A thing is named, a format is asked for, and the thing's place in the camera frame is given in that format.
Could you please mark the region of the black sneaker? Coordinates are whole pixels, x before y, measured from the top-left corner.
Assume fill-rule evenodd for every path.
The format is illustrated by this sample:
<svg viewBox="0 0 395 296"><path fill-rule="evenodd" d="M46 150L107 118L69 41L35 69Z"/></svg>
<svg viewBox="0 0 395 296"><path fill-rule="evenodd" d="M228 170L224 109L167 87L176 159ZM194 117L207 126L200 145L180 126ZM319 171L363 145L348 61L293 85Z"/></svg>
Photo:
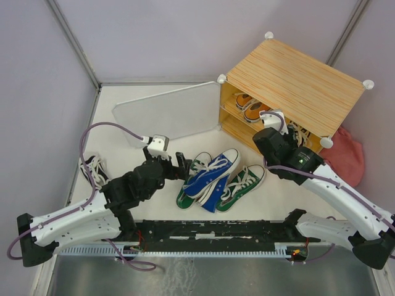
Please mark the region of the black sneaker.
<svg viewBox="0 0 395 296"><path fill-rule="evenodd" d="M109 175L106 171L105 161L98 153L95 152L85 153L83 154L83 158L89 172L91 173L95 190L101 190L102 187L110 181Z"/></svg>
<svg viewBox="0 0 395 296"><path fill-rule="evenodd" d="M319 138L313 133L298 125L293 121L289 121L287 124L288 129L293 127L295 137L297 139L298 146L308 147L312 150L318 150L320 147Z"/></svg>

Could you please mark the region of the white cabinet door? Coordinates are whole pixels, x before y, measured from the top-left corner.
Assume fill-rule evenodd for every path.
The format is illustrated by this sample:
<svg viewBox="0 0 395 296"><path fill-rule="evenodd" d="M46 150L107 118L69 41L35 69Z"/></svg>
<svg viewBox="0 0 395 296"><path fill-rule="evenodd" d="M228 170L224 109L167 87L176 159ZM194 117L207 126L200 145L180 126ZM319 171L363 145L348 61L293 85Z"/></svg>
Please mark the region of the white cabinet door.
<svg viewBox="0 0 395 296"><path fill-rule="evenodd" d="M219 121L221 86L197 84L116 104L115 121L140 136L177 139L215 128Z"/></svg>

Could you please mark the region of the wooden shoe cabinet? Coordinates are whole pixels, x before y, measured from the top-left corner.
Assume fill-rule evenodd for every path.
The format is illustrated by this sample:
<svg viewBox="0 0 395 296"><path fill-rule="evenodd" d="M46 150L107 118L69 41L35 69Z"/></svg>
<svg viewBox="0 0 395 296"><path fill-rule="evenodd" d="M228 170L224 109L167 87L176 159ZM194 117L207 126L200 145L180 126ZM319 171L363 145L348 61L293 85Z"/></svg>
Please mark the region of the wooden shoe cabinet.
<svg viewBox="0 0 395 296"><path fill-rule="evenodd" d="M359 81L297 49L275 40L271 31L264 41L228 73L221 85L219 124L222 129L255 149L252 136L264 128L261 119L248 123L236 97L246 93L271 110L280 109L286 125L293 121L319 138L322 149L333 146L332 137L372 80Z"/></svg>

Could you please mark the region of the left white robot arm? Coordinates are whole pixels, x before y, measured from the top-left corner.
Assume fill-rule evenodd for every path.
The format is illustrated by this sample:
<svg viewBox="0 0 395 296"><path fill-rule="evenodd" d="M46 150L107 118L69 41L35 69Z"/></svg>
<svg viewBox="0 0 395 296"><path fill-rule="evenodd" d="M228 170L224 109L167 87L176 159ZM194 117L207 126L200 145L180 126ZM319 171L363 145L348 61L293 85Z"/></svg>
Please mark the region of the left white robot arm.
<svg viewBox="0 0 395 296"><path fill-rule="evenodd" d="M183 153L171 159L146 154L142 165L114 178L101 190L74 205L43 216L24 213L17 217L20 260L24 267L40 265L71 245L114 239L128 241L136 235L130 209L149 200L162 189L165 180L185 180L192 161Z"/></svg>

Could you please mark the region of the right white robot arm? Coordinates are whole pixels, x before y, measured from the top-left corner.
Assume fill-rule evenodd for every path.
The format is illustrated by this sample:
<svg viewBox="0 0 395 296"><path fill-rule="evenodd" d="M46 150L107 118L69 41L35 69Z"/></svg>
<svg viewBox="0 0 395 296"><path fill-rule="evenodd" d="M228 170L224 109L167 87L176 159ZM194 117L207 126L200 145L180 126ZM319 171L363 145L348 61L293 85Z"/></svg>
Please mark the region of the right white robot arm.
<svg viewBox="0 0 395 296"><path fill-rule="evenodd" d="M280 179L295 182L331 205L344 221L304 213L283 226L290 241L314 237L340 245L365 265L383 269L394 252L394 215L369 201L342 180L308 147L299 146L291 133L265 128L253 135L264 166Z"/></svg>

